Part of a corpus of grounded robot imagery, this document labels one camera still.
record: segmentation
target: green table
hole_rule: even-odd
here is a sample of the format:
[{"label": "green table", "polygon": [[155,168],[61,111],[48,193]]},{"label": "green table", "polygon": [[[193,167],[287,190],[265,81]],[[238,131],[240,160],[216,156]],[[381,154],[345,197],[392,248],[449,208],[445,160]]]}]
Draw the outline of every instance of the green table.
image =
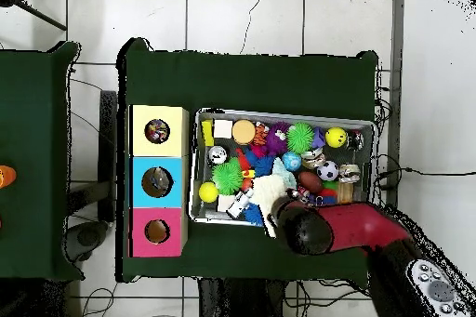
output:
[{"label": "green table", "polygon": [[[203,107],[374,120],[374,52],[356,58],[168,53],[150,51],[138,38],[122,48],[117,66],[118,121],[126,120],[126,105],[132,104],[181,106],[191,113],[191,131],[194,113]],[[118,157],[117,172],[125,171],[118,176],[118,195],[126,200],[128,148],[124,138],[119,139],[119,150],[124,146],[125,153]],[[360,249],[306,258],[282,249],[261,230],[231,225],[189,221],[189,240],[181,257],[129,258],[128,207],[127,202],[118,205],[117,243],[123,245],[116,249],[118,278],[348,278],[366,285],[366,263]]]},{"label": "green table", "polygon": [[47,53],[0,50],[0,277],[80,279],[63,256],[67,216],[67,70],[75,43]]}]

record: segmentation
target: blue ball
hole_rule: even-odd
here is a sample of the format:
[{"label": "blue ball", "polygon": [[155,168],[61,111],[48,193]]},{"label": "blue ball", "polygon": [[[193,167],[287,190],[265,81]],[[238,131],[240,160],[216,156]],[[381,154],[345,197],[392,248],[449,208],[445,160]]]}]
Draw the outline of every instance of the blue ball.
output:
[{"label": "blue ball", "polygon": [[283,164],[284,168],[286,168],[288,171],[297,171],[301,166],[301,156],[299,154],[295,154],[294,152],[285,153],[283,154]]}]

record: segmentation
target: blue box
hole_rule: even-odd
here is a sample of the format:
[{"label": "blue box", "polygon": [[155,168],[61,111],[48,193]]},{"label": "blue box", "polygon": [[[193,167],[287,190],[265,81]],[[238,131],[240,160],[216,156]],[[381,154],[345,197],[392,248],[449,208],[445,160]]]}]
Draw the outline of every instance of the blue box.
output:
[{"label": "blue box", "polygon": [[[132,159],[132,205],[133,207],[182,207],[184,183],[182,175],[183,161],[178,157],[133,157]],[[147,194],[142,189],[144,173],[154,167],[162,167],[172,177],[170,192],[160,198]]]}]

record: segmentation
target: yellow ball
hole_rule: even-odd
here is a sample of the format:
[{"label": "yellow ball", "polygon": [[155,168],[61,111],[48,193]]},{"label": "yellow ball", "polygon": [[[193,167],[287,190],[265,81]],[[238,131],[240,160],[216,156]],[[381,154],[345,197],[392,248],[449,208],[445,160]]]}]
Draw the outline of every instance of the yellow ball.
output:
[{"label": "yellow ball", "polygon": [[329,128],[325,132],[325,141],[331,148],[339,148],[346,143],[347,133],[340,127]]},{"label": "yellow ball", "polygon": [[198,195],[205,203],[213,203],[218,197],[218,189],[213,182],[205,182],[200,186]]}]

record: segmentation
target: shape sorter box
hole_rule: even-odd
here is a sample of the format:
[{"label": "shape sorter box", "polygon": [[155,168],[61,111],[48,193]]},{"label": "shape sorter box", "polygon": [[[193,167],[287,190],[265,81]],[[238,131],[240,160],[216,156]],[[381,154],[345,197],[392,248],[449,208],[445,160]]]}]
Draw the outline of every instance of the shape sorter box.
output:
[{"label": "shape sorter box", "polygon": [[[180,256],[182,248],[187,242],[187,235],[183,230],[186,217],[182,213],[181,208],[133,208],[132,219],[131,257],[158,258]],[[155,220],[161,220],[166,227],[166,236],[160,243],[151,242],[147,236],[147,227],[151,221]]]},{"label": "shape sorter box", "polygon": [[[162,168],[171,179],[168,193],[161,197],[150,196],[145,188],[150,173]],[[186,203],[189,183],[189,158],[184,157],[133,157],[132,158],[132,207],[130,257],[178,257],[187,242],[188,217]],[[157,244],[146,235],[150,221],[162,220],[167,226],[167,238]]]},{"label": "shape sorter box", "polygon": [[[189,113],[180,107],[130,105],[129,147],[142,157],[181,157],[189,152]],[[161,143],[146,138],[148,124],[160,121],[168,126],[168,137]]]}]

